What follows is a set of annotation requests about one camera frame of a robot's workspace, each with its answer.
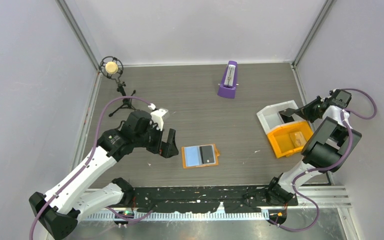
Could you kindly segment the orange leather card holder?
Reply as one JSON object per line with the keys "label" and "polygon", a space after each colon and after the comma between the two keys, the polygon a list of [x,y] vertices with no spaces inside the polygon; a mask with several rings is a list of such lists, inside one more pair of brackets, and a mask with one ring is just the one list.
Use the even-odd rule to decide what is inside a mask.
{"label": "orange leather card holder", "polygon": [[[202,164],[201,156],[200,156],[200,146],[205,145],[213,145],[215,150],[215,164]],[[202,168],[202,167],[212,167],[219,165],[219,156],[220,152],[217,149],[214,143],[212,144],[201,144],[201,145],[193,145],[193,146],[183,146],[181,148],[181,156],[182,156],[182,166],[184,169],[192,169],[192,168]]]}

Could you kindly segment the black card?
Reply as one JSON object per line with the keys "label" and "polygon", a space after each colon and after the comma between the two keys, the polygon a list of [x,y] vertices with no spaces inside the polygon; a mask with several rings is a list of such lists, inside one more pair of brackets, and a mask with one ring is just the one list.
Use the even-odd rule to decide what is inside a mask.
{"label": "black card", "polygon": [[199,147],[200,159],[203,165],[216,163],[215,149],[213,145],[202,145]]}

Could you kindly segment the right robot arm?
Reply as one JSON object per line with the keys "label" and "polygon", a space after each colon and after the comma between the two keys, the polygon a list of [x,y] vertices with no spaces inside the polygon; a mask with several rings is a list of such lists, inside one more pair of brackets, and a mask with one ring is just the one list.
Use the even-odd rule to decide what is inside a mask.
{"label": "right robot arm", "polygon": [[327,97],[317,96],[298,107],[289,100],[267,105],[256,113],[277,158],[300,153],[302,159],[289,171],[273,177],[262,190],[243,197],[262,197],[272,206],[287,205],[298,195],[298,188],[313,177],[336,172],[362,138],[349,123],[348,88],[333,89]]}

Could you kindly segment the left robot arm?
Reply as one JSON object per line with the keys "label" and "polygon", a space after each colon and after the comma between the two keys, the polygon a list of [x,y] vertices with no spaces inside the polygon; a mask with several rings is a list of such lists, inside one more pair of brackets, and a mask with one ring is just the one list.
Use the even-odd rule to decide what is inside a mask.
{"label": "left robot arm", "polygon": [[162,140],[168,116],[164,108],[152,112],[137,109],[118,127],[104,131],[84,160],[61,182],[46,193],[32,194],[29,203],[35,219],[55,240],[63,240],[89,215],[112,205],[131,206],[135,190],[121,177],[100,190],[84,192],[135,148],[145,148],[164,158],[178,155],[174,129],[169,129],[166,142]]}

